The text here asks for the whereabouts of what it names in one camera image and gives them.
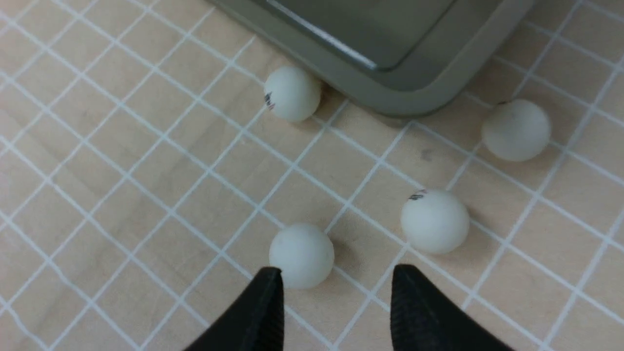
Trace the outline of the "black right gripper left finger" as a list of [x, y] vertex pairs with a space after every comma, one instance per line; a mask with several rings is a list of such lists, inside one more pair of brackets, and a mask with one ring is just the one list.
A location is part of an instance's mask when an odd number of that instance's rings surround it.
[[243, 292], [187, 351], [282, 351], [285, 338], [281, 270], [261, 268]]

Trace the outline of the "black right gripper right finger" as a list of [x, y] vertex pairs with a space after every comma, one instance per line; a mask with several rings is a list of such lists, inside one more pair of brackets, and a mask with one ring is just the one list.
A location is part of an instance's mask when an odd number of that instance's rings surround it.
[[390, 334], [395, 351], [510, 351], [442, 293], [419, 269], [393, 269]]

